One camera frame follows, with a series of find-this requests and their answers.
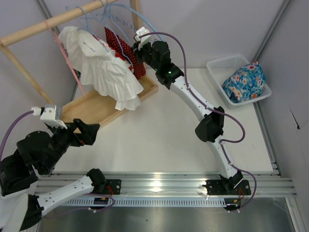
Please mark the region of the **red polka dot skirt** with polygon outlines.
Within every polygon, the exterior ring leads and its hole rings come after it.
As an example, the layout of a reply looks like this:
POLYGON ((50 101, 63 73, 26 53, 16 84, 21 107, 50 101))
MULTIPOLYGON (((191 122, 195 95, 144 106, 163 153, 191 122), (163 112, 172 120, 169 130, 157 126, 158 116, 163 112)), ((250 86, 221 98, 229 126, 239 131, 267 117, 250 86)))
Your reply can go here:
POLYGON ((135 77, 140 80, 146 75, 146 69, 142 63, 139 63, 131 47, 123 41, 117 34, 105 27, 106 42, 116 51, 120 52, 133 65, 135 77))

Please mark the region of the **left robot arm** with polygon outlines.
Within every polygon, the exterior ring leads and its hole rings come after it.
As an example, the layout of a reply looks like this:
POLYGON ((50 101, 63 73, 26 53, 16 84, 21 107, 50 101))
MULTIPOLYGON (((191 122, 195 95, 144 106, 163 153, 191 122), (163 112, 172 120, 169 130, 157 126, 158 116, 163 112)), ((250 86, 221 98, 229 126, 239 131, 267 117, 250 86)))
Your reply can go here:
POLYGON ((47 194, 35 194, 40 175, 52 172, 70 146, 93 145, 99 124, 81 119, 60 125, 47 123, 50 135, 34 131, 17 142, 15 152, 0 162, 0 229, 7 227, 10 214, 23 212, 18 231, 37 224, 64 202, 84 194, 101 194, 107 180, 100 169, 91 169, 81 179, 47 194))

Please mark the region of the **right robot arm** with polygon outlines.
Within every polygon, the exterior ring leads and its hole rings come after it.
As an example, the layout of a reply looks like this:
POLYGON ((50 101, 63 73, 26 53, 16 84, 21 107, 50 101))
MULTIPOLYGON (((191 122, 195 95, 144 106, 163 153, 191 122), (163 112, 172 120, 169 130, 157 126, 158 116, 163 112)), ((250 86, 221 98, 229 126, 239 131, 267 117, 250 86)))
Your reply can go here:
POLYGON ((196 115, 199 124, 195 133, 212 150, 220 171, 219 181, 208 181, 204 185, 208 194, 237 195, 243 175, 232 167, 229 154, 221 141, 224 133, 224 109, 209 104, 192 87, 185 78, 185 73, 172 63, 166 42, 135 42, 132 50, 140 63, 144 62, 155 70, 159 83, 179 96, 196 115))

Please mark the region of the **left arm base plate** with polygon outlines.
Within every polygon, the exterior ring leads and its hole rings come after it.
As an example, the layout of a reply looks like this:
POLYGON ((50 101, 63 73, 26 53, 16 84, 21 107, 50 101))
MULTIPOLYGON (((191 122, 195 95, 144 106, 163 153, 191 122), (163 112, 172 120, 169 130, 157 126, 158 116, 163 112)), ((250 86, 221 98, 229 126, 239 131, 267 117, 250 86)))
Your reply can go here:
POLYGON ((107 179, 103 194, 106 195, 120 195, 122 186, 121 179, 107 179))

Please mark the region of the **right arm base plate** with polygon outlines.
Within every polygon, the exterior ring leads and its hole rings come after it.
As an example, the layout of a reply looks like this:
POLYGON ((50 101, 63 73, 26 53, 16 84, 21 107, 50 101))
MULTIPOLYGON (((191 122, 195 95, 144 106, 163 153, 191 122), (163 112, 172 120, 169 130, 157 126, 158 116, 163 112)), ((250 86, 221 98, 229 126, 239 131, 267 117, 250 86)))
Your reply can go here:
POLYGON ((251 188, 248 180, 241 180, 240 183, 233 187, 223 180, 207 180, 202 187, 206 188, 208 195, 251 195, 251 188))

